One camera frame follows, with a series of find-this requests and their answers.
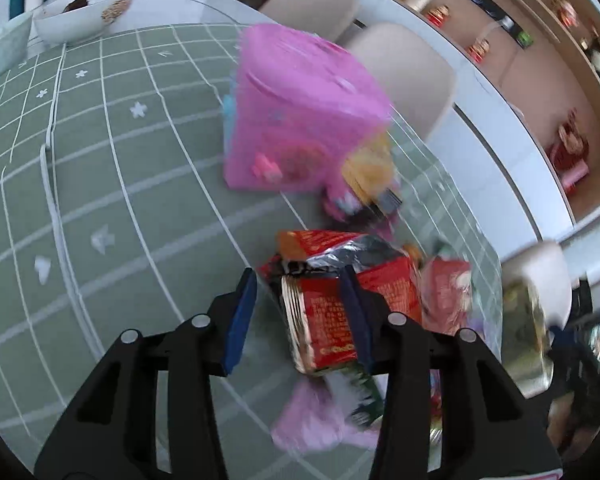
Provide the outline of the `red noodle packet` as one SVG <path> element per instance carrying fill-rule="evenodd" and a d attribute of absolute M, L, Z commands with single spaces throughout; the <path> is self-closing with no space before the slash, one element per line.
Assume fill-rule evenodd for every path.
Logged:
<path fill-rule="evenodd" d="M 390 311 L 422 320 L 417 246 L 327 230 L 280 231 L 276 244 L 276 254 L 260 273 L 278 297 L 300 373 L 326 373 L 358 359 L 339 283 L 346 266 L 362 289 L 384 297 Z"/>

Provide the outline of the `pink white tissue pack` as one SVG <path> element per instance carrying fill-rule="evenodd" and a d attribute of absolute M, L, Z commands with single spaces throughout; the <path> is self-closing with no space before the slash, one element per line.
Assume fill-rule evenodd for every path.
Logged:
<path fill-rule="evenodd" d="M 348 424 L 324 382 L 306 376 L 294 386 L 270 434 L 276 448 L 296 455 L 326 452 L 340 444 L 374 450 L 379 439 L 378 430 Z"/>

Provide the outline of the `red snack wrapper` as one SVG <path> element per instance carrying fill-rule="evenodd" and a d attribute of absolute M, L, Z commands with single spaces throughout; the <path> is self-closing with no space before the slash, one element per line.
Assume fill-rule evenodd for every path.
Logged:
<path fill-rule="evenodd" d="M 422 326 L 453 336 L 468 326 L 472 306 L 471 267 L 465 260 L 431 258 L 420 271 Z"/>

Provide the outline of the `green checked tablecloth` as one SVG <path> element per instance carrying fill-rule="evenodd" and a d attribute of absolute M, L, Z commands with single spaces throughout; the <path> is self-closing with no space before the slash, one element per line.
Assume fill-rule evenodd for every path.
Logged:
<path fill-rule="evenodd" d="M 0 76 L 0 437 L 23 466 L 124 330 L 174 330 L 266 263 L 278 232 L 366 208 L 344 180 L 320 192 L 226 184 L 247 27 L 131 29 Z M 470 264 L 469 317 L 498 350 L 498 255 L 392 102 L 385 131 L 399 182 L 386 234 Z"/>

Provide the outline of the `white sideboard cabinet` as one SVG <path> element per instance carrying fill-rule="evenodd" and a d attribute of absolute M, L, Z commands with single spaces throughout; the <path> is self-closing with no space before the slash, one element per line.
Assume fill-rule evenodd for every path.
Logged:
<path fill-rule="evenodd" d="M 574 221 L 553 169 L 522 120 L 475 64 L 394 0 L 361 0 L 356 18 L 365 26 L 403 25 L 450 64 L 456 76 L 453 107 L 427 143 L 498 255 L 508 257 L 539 240 L 564 240 Z"/>

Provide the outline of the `red plush gift decoration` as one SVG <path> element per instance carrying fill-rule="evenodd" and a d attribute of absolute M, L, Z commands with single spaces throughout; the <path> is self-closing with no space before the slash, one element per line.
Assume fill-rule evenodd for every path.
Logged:
<path fill-rule="evenodd" d="M 576 192 L 577 184 L 590 173 L 589 152 L 590 144 L 580 131 L 577 110 L 572 108 L 568 112 L 567 119 L 558 126 L 555 139 L 546 150 L 548 159 L 567 195 Z"/>

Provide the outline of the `yellow snack wrapper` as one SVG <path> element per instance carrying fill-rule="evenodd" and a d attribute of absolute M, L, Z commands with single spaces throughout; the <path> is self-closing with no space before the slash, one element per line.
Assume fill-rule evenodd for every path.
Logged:
<path fill-rule="evenodd" d="M 353 151 L 341 167 L 344 182 L 363 206 L 379 203 L 387 191 L 398 190 L 388 132 L 379 133 Z"/>

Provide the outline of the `pink storage box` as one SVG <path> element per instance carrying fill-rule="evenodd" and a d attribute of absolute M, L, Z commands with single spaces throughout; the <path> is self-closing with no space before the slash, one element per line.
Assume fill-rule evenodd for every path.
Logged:
<path fill-rule="evenodd" d="M 279 24 L 242 31 L 228 96 L 224 179 L 243 190 L 341 188 L 344 161 L 391 117 L 385 91 L 349 51 Z"/>

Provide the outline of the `red figurine right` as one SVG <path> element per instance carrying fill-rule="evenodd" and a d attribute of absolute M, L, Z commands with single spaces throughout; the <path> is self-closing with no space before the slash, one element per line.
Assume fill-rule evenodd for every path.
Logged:
<path fill-rule="evenodd" d="M 476 40 L 468 49 L 469 57 L 476 63 L 481 64 L 490 52 L 490 42 L 486 38 Z"/>

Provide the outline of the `red figurine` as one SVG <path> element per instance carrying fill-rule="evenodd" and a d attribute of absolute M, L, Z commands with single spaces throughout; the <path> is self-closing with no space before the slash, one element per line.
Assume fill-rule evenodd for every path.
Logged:
<path fill-rule="evenodd" d="M 446 4 L 431 8 L 427 13 L 427 20 L 437 28 L 441 28 L 450 16 L 450 9 Z"/>
<path fill-rule="evenodd" d="M 476 40 L 468 49 L 469 57 L 476 63 L 481 64 L 490 52 L 490 42 L 486 38 Z"/>

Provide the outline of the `pale green glass bowl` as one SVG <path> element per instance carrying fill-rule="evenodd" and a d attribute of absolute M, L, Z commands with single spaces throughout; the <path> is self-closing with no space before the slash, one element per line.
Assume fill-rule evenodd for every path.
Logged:
<path fill-rule="evenodd" d="M 26 55 L 31 23 L 32 12 L 26 12 L 0 25 L 0 75 Z"/>

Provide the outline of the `red figurine left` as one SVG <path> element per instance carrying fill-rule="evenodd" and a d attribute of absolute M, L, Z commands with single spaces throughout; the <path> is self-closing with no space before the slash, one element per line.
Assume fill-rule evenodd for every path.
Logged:
<path fill-rule="evenodd" d="M 450 16 L 450 9 L 446 4 L 431 8 L 427 13 L 427 20 L 437 28 L 441 28 Z"/>

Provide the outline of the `white bowl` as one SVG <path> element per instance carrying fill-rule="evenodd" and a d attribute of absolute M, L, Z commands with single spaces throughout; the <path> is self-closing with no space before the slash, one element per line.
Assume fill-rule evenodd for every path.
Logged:
<path fill-rule="evenodd" d="M 99 36 L 133 0 L 55 0 L 33 14 L 38 36 L 46 44 L 74 44 Z"/>

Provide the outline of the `far beige chair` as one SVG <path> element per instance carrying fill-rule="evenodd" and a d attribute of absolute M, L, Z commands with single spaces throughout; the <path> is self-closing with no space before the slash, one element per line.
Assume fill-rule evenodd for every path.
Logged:
<path fill-rule="evenodd" d="M 336 42 L 359 8 L 360 0 L 266 0 L 259 12 L 278 24 Z"/>

